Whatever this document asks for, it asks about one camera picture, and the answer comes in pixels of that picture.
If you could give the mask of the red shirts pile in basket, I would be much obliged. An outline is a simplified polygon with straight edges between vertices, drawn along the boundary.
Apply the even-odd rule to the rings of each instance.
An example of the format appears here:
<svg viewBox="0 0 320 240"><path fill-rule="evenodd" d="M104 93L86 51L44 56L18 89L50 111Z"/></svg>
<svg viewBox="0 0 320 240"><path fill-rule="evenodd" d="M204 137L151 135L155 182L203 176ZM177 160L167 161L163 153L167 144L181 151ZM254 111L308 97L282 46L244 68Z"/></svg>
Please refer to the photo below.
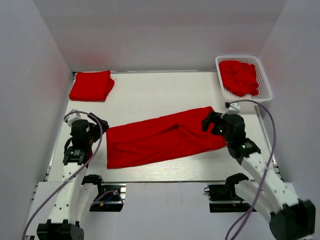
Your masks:
<svg viewBox="0 0 320 240"><path fill-rule="evenodd" d="M238 97L259 94L254 64L225 60L218 64L223 86Z"/></svg>

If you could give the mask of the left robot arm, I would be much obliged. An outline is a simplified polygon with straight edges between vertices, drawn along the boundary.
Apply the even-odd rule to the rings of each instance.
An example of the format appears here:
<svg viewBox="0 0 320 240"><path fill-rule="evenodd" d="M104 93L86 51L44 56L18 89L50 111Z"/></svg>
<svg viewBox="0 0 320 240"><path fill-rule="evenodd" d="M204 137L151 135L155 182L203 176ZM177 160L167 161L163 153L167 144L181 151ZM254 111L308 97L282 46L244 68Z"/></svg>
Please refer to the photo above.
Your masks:
<svg viewBox="0 0 320 240"><path fill-rule="evenodd" d="M109 129L108 122L92 112L88 119L81 118L82 111L73 110L64 120L71 128L70 138L63 151L62 186L56 193L56 201L45 223L40 223L36 234L40 240L82 240L85 237L81 221L91 202L105 196L102 177L87 174L89 162L96 152L94 143L102 142Z"/></svg>

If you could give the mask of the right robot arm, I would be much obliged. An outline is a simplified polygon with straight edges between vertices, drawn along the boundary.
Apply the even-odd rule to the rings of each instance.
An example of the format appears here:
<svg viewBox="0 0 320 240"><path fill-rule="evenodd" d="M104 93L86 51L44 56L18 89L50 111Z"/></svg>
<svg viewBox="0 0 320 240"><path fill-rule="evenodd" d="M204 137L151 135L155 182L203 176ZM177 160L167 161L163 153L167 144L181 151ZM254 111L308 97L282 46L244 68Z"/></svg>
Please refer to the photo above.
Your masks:
<svg viewBox="0 0 320 240"><path fill-rule="evenodd" d="M211 111L202 121L202 130L221 136L229 154L256 181L243 173L225 180L226 195L250 204L268 223L277 240L299 240L315 232L316 207L310 200L300 199L264 160L260 148L246 136L244 119L237 114Z"/></svg>

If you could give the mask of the folded red t shirt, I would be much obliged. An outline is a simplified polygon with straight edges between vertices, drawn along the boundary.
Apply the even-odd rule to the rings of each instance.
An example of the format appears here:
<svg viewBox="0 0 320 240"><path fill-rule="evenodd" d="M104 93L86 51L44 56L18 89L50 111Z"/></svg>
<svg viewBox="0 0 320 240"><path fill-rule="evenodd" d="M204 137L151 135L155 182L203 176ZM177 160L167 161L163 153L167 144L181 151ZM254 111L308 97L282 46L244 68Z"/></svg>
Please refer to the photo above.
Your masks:
<svg viewBox="0 0 320 240"><path fill-rule="evenodd" d="M80 102L104 102L114 85L110 70L78 72L69 99Z"/></svg>

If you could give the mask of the white plastic basket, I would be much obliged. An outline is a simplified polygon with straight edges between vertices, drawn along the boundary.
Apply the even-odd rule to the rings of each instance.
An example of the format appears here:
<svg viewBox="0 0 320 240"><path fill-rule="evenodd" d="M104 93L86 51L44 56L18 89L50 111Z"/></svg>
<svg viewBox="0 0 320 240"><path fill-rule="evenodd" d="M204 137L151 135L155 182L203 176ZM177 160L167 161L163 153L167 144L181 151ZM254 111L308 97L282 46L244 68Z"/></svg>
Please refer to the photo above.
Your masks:
<svg viewBox="0 0 320 240"><path fill-rule="evenodd" d="M258 95L252 96L250 94L247 94L243 97L239 97L234 95L232 92L228 91L224 86L222 82L222 77L219 69L219 63L222 61L239 61L241 63L248 63L253 64L255 66L256 70L256 80L259 84L258 89ZM220 83L220 88L222 91L222 96L224 97L224 100L226 102L233 102L238 100L253 100L258 103L268 102L272 100L273 94L270 88L270 85L268 83L266 74L263 70L263 67L260 63L260 60L253 56L253 55L221 55L217 56L215 58L215 65L217 69L218 79Z"/></svg>

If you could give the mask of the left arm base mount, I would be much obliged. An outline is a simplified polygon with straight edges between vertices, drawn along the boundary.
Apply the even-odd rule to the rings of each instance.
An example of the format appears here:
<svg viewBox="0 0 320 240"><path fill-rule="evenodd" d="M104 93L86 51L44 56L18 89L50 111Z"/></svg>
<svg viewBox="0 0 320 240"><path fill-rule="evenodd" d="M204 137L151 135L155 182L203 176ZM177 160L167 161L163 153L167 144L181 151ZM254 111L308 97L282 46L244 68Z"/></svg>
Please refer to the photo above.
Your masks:
<svg viewBox="0 0 320 240"><path fill-rule="evenodd" d="M119 213L125 202L126 188L127 185L125 183L103 182L89 211L97 213Z"/></svg>

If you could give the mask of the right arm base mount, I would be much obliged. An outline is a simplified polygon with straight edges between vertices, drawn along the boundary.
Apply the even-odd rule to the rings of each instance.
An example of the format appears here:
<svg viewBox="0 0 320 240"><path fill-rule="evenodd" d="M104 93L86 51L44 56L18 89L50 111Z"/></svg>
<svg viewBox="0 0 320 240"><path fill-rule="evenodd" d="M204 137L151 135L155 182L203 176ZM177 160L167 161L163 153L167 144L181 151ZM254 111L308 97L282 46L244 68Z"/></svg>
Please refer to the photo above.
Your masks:
<svg viewBox="0 0 320 240"><path fill-rule="evenodd" d="M224 184L210 184L203 189L208 195L210 213L244 213L250 205L238 196L231 196Z"/></svg>

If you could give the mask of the red t shirt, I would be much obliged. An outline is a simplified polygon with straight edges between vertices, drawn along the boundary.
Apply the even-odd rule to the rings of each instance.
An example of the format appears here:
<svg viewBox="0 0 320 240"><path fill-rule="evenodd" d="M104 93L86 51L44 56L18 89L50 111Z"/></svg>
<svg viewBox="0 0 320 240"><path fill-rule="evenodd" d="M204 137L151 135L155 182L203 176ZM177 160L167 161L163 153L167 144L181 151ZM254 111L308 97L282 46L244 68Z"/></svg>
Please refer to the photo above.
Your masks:
<svg viewBox="0 0 320 240"><path fill-rule="evenodd" d="M104 102L114 85L110 70L78 72L69 99L80 102Z"/></svg>
<svg viewBox="0 0 320 240"><path fill-rule="evenodd" d="M106 132L107 168L120 169L184 158L224 148L218 135L202 130L213 108L190 109L111 127Z"/></svg>

